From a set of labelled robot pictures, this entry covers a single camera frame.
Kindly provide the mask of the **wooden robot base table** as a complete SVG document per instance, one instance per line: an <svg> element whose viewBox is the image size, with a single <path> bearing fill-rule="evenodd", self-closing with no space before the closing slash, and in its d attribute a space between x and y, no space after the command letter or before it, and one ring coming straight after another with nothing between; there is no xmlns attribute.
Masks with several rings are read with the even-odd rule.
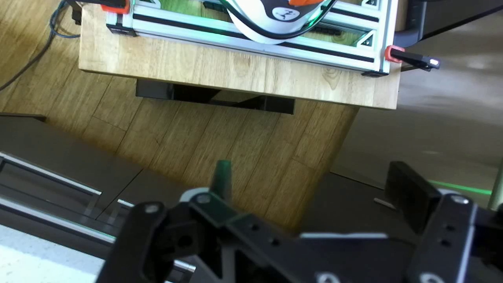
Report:
<svg viewBox="0 0 503 283"><path fill-rule="evenodd" d="M82 8L79 68L172 84L274 95L320 102L395 110L400 69L367 77L357 71L178 40L114 35L106 13Z"/></svg>

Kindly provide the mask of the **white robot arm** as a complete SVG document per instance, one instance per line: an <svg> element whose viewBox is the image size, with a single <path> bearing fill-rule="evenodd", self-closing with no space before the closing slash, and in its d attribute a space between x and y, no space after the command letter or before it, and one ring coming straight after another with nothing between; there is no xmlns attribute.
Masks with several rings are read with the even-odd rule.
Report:
<svg viewBox="0 0 503 283"><path fill-rule="evenodd" d="M331 14L331 10L337 0L202 0L208 10L216 10L230 16L232 24L246 35L249 40L258 44L282 44L293 40L301 40L315 27L321 27L324 19ZM386 62L408 63L414 68L431 71L439 69L441 63L431 57L406 52L398 46L386 46ZM268 220L280 224L288 231L299 231L301 219L306 214L307 202L313 195L309 191L301 205L293 206L291 213L280 213L268 216Z"/></svg>

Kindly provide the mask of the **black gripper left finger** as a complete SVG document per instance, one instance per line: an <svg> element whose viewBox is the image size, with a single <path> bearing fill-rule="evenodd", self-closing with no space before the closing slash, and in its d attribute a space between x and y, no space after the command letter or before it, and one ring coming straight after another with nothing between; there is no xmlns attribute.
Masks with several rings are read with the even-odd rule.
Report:
<svg viewBox="0 0 503 283"><path fill-rule="evenodd" d="M230 161L219 161L210 187L189 189L180 198L189 203L208 220L229 220L238 216L232 203L233 165Z"/></svg>

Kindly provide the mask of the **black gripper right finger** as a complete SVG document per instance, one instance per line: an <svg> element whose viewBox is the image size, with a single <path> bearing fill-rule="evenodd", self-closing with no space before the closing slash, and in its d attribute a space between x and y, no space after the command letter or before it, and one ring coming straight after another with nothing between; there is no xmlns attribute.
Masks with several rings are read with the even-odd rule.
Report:
<svg viewBox="0 0 503 283"><path fill-rule="evenodd" d="M417 235L467 235L474 230L475 203L469 197L436 189L406 162L390 164L386 197Z"/></svg>

